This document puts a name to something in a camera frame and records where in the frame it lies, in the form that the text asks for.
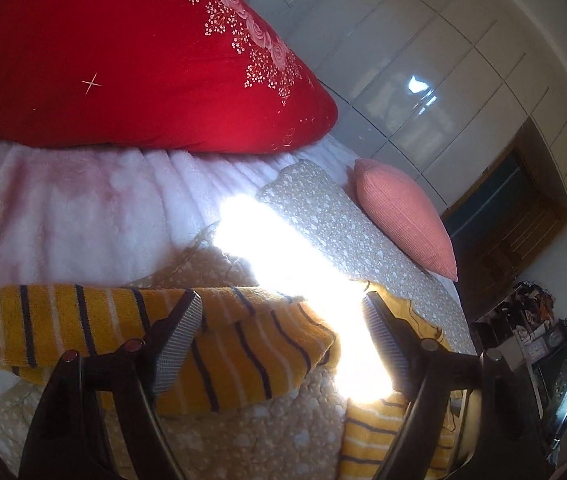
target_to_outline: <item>bed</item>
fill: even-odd
[[[291,176],[290,168],[304,161],[356,201],[351,183],[356,158],[330,136],[292,153],[260,156],[111,146],[41,150],[0,140],[0,286],[117,287],[177,267],[182,272],[172,286],[256,285],[249,262],[231,254],[214,250],[212,259],[197,265],[196,258],[189,259],[183,266],[184,254],[212,248],[210,229],[222,219],[228,199],[263,198],[264,188]],[[296,186],[288,190],[292,195],[302,187]],[[343,196],[339,200],[343,205]],[[334,204],[327,202],[327,208]],[[285,213],[284,203],[270,205]],[[345,240],[349,232],[344,228],[341,235]],[[372,253],[380,251],[383,235],[375,236]],[[397,248],[386,257],[393,259],[393,269],[403,269],[403,278],[395,273],[396,283],[419,277],[418,292],[403,285],[394,292],[417,305],[428,296],[423,317],[443,328],[454,351],[473,352],[454,284],[418,269]],[[218,271],[213,276],[211,268]],[[385,270],[370,272],[383,278]],[[40,396],[40,386],[0,370],[0,454],[13,470]],[[346,404],[331,374],[318,367],[287,396],[233,413],[182,417],[166,422],[166,433],[193,478],[327,480],[335,477],[339,462]],[[120,451],[121,435],[108,417],[113,447]],[[121,472],[133,478],[130,463],[118,458]]]
[[[193,155],[108,147],[38,150],[0,140],[0,286],[53,282],[121,286],[133,282],[173,266],[193,240],[220,219],[220,208],[226,199],[256,196],[282,170],[300,160],[323,168],[353,198],[349,172],[355,159],[353,152],[331,136],[294,153],[264,156]],[[195,272],[194,277],[182,276],[175,285],[186,286],[195,279],[199,280],[196,285],[254,284],[245,271],[221,283],[218,278],[205,283],[202,273]],[[463,320],[454,285],[445,278],[438,280],[454,298],[443,310],[447,309],[450,319]],[[446,312],[435,314],[434,321],[444,324],[438,317],[441,314]],[[451,333],[455,329],[448,326],[445,330]],[[461,331],[461,336],[451,338],[452,348],[471,352],[467,329]],[[28,415],[24,413],[32,415],[40,394],[38,386],[25,384],[0,370],[0,449],[10,448],[1,439],[7,437],[6,431],[12,434],[8,440],[16,442],[16,450],[10,448],[4,454],[8,462],[11,458],[18,464],[27,430],[24,420],[28,420]],[[299,434],[310,440],[320,440],[319,435],[331,440],[324,442],[321,453],[332,445],[326,460],[327,470],[333,471],[339,455],[345,399],[323,370],[309,376],[295,396],[304,399],[304,406],[319,405],[318,401],[329,399],[325,404],[328,408],[323,409],[334,416],[320,417],[308,426],[307,433]],[[282,419],[281,424],[294,427],[299,425],[298,418],[292,416],[294,410],[291,411],[296,397],[275,399],[267,408],[257,405],[234,415],[223,415],[230,419],[234,416],[233,422],[224,419],[223,423],[234,428],[240,425],[237,419],[247,416],[249,421],[245,424],[250,427],[256,420],[254,413],[265,420],[290,413],[291,417]],[[20,402],[16,415],[15,399]],[[207,417],[186,417],[179,424],[185,425],[187,431],[180,426],[183,431],[177,433],[190,437],[202,433],[214,439],[211,427],[216,427],[219,419]],[[16,421],[15,428],[10,427],[10,420]],[[22,437],[14,439],[19,430]],[[267,440],[267,431],[262,438]],[[184,441],[183,436],[181,439],[185,450],[203,442],[199,436],[195,444]],[[283,449],[277,453],[279,460],[286,454]],[[313,478],[313,473],[301,468],[297,477]],[[325,478],[333,478],[333,473]]]

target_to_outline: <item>pink fleece blanket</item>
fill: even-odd
[[[341,186],[356,155],[326,137],[281,155],[193,155],[0,140],[0,286],[121,285],[170,264],[230,196],[308,158]]]

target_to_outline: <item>pink cushion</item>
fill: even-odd
[[[359,158],[355,162],[357,198],[372,221],[415,263],[457,281],[450,237],[435,206],[403,171]]]

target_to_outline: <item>cluttered shelf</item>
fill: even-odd
[[[521,282],[470,328],[478,351],[498,348],[512,370],[529,377],[526,382],[531,387],[522,397],[532,399],[528,402],[532,411],[537,405],[545,426],[554,425],[559,435],[565,433],[567,318],[557,317],[552,295],[535,283]]]

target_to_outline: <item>red pillow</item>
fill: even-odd
[[[457,281],[452,243],[435,206],[403,171],[376,160],[355,161],[357,199],[376,226],[425,269]]]
[[[0,0],[0,137],[268,153],[337,107],[243,0]]]

